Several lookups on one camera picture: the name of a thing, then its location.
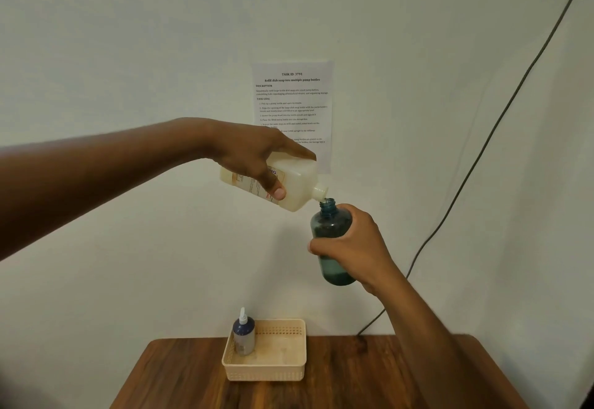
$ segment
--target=wooden table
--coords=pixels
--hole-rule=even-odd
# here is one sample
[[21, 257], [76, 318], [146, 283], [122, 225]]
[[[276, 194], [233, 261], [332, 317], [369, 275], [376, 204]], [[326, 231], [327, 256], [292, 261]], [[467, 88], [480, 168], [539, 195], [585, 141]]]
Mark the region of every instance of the wooden table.
[[[521, 401], [475, 338], [457, 339], [509, 402]], [[428, 409], [393, 335], [308, 337], [299, 382], [228, 381], [221, 365], [225, 343], [226, 338], [152, 341], [111, 408]]]

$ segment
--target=blue bottle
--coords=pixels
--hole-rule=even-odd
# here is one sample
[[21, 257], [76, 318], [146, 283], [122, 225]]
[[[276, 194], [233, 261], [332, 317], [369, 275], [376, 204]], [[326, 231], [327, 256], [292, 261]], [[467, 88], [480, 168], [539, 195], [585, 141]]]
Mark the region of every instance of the blue bottle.
[[[311, 233], [314, 237], [340, 237], [346, 234], [353, 223], [351, 213], [338, 209], [333, 198], [320, 202], [320, 211], [311, 219]], [[338, 262], [328, 256], [318, 256], [322, 276], [330, 284], [349, 285], [355, 279]]]
[[256, 322], [252, 317], [245, 314], [245, 308], [241, 308], [239, 318], [233, 323], [233, 340], [235, 351], [240, 356], [247, 356], [254, 351], [256, 346]]

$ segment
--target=paper sheet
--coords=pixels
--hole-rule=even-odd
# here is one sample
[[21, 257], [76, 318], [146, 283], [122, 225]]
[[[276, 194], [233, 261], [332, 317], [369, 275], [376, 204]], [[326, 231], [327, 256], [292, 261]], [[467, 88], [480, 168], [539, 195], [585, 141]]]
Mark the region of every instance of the paper sheet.
[[279, 128], [330, 173], [333, 62], [255, 63], [254, 123]]

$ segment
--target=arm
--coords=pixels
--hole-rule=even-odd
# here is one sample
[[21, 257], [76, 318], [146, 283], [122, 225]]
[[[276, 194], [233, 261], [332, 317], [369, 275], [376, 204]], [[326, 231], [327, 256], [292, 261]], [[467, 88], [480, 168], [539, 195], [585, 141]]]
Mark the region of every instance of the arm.
[[316, 155], [277, 129], [177, 119], [110, 134], [0, 148], [0, 260], [143, 182], [210, 158], [277, 199], [272, 151]]
[[341, 206], [353, 215], [349, 231], [338, 239], [313, 239], [309, 250], [335, 258], [380, 299], [429, 407], [511, 409], [394, 264], [371, 216]]

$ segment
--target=bottle cap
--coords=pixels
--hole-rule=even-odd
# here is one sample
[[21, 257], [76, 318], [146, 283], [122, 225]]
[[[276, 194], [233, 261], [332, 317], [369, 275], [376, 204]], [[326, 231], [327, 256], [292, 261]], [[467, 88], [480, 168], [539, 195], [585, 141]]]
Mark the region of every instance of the bottle cap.
[[323, 201], [326, 198], [326, 194], [328, 193], [328, 186], [325, 186], [321, 183], [317, 183], [314, 187], [314, 190], [311, 192], [311, 197], [316, 201]]
[[239, 324], [244, 325], [248, 322], [248, 316], [245, 314], [245, 308], [241, 308], [239, 313]]

